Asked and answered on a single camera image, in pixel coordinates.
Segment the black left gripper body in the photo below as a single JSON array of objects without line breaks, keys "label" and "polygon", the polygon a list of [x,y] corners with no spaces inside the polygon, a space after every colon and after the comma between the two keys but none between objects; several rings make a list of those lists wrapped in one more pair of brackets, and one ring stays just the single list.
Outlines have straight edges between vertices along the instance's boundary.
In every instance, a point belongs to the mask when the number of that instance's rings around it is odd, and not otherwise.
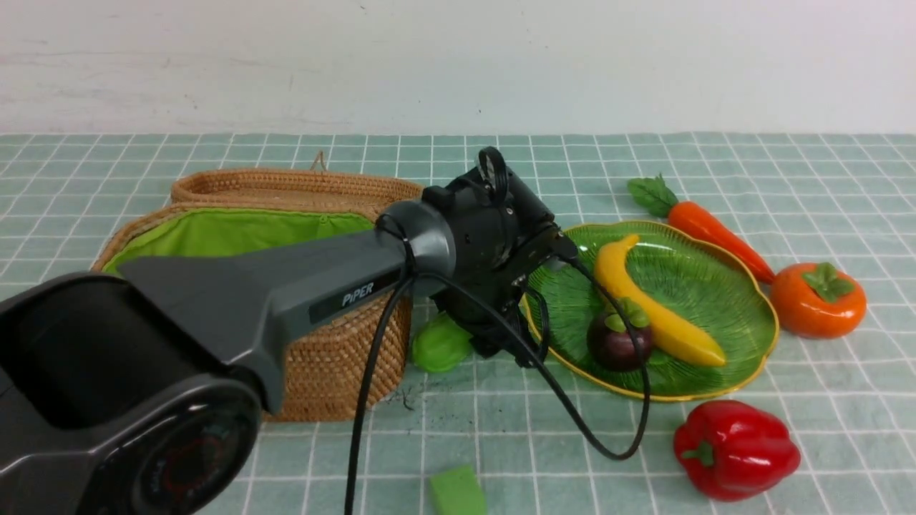
[{"label": "black left gripper body", "polygon": [[437,293],[436,306],[470,333],[483,358],[504,351],[523,368],[543,362],[546,345],[530,335],[520,301],[530,275],[553,256],[560,236],[553,213],[495,147],[481,149],[477,166],[448,185],[426,188],[422,199],[444,216],[455,246],[457,288]]}]

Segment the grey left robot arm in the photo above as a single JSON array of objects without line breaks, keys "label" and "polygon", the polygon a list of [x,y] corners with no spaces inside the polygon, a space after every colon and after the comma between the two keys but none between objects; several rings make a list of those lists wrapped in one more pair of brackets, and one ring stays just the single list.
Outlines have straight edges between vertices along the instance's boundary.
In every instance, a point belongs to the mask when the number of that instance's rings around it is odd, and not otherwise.
[{"label": "grey left robot arm", "polygon": [[575,257],[494,147],[373,228],[232,257],[141,257],[2,303],[2,512],[193,514],[238,475],[285,351],[390,295],[435,300],[541,364],[510,325],[525,280]]}]

